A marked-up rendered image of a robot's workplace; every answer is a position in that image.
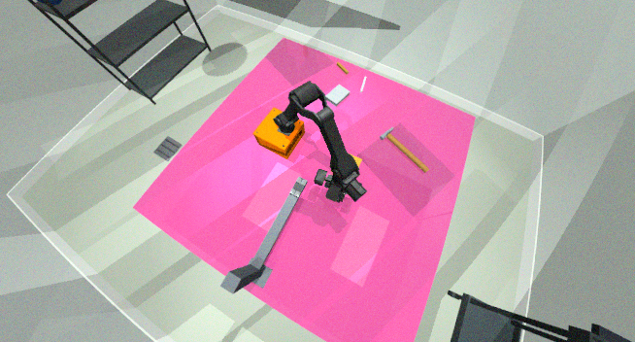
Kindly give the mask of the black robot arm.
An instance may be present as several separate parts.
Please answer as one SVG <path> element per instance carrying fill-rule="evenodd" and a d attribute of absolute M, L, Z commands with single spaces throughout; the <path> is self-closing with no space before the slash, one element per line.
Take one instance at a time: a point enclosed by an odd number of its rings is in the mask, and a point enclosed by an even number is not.
<path fill-rule="evenodd" d="M 334 119 L 334 111 L 327 104 L 325 93 L 316 84 L 307 81 L 290 91 L 287 99 L 289 101 L 287 107 L 272 118 L 278 127 L 277 131 L 289 136 L 294 130 L 294 123 L 299 120 L 298 113 L 300 116 L 312 120 L 318 126 L 330 152 L 329 167 L 332 169 L 332 179 L 335 184 L 340 185 L 340 187 L 336 187 L 330 182 L 325 197 L 334 202 L 343 202 L 344 190 L 354 202 L 359 200 L 367 192 L 367 189 L 357 180 L 357 177 L 360 176 L 358 165 L 345 148 Z M 317 100 L 322 102 L 323 108 L 321 110 L 315 113 L 305 108 Z"/>

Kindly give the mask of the hammer with wooden handle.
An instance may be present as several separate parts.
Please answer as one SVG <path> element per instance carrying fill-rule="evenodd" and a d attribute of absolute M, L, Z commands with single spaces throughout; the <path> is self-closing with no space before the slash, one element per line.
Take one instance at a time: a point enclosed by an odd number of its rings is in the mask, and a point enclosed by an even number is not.
<path fill-rule="evenodd" d="M 390 131 L 392 131 L 394 128 L 391 127 L 390 129 L 388 129 L 385 133 L 383 133 L 382 135 L 379 136 L 379 138 L 381 140 L 383 140 L 385 137 L 391 141 L 398 149 L 400 149 L 405 155 L 406 157 L 408 157 L 415 165 L 417 165 L 423 173 L 426 173 L 429 168 L 426 167 L 423 162 L 421 160 L 419 160 L 414 154 L 412 154 L 399 140 L 397 140 L 391 133 Z"/>

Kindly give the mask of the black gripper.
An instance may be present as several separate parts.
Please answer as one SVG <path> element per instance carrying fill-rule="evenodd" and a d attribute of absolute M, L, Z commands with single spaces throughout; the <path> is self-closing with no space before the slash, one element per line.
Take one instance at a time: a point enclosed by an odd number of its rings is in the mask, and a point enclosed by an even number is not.
<path fill-rule="evenodd" d="M 315 176 L 314 183 L 315 183 L 316 185 L 322 186 L 322 185 L 323 185 L 323 182 L 325 181 L 324 187 L 325 187 L 325 188 L 329 188 L 329 184 L 330 184 L 330 182 L 332 182 L 332 183 L 331 183 L 331 185 L 334 185 L 334 186 L 336 186 L 336 187 L 340 187 L 340 185 L 337 185 L 337 184 L 335 184 L 335 183 L 334 183 L 334 181 L 333 181 L 333 179 L 332 179 L 333 175 L 330 175 L 330 174 L 329 174 L 329 175 L 326 177 L 326 174 L 327 174 L 327 171 L 322 170 L 322 169 L 319 169 L 319 170 L 317 171 L 316 176 Z"/>

